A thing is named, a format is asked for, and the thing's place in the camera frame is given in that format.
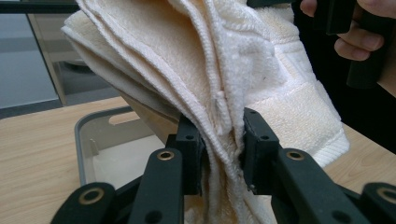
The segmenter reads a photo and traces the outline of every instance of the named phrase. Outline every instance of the table surface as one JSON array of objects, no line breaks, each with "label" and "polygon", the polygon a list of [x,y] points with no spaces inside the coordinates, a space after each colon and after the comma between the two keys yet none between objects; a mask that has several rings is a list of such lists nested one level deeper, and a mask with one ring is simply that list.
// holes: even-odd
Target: table surface
[{"label": "table surface", "polygon": [[[96,111],[127,105],[118,97],[0,120],[0,223],[50,223],[79,187],[74,127]],[[361,192],[368,182],[396,185],[396,156],[345,126],[351,148],[325,171]]]}]

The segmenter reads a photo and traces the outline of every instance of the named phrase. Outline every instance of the towel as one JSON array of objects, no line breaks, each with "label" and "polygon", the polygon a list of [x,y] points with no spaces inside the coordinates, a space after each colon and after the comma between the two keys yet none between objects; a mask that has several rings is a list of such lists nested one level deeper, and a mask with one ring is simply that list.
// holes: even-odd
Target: towel
[{"label": "towel", "polygon": [[269,197],[248,191],[239,166],[244,107],[261,113],[282,147],[305,150],[321,166],[348,150],[340,118],[299,40],[290,5],[77,2],[81,11],[66,20],[63,31],[91,70],[130,105],[141,105],[139,116],[155,114],[174,130],[182,113],[205,141],[203,195],[185,197],[186,222],[275,222]]}]

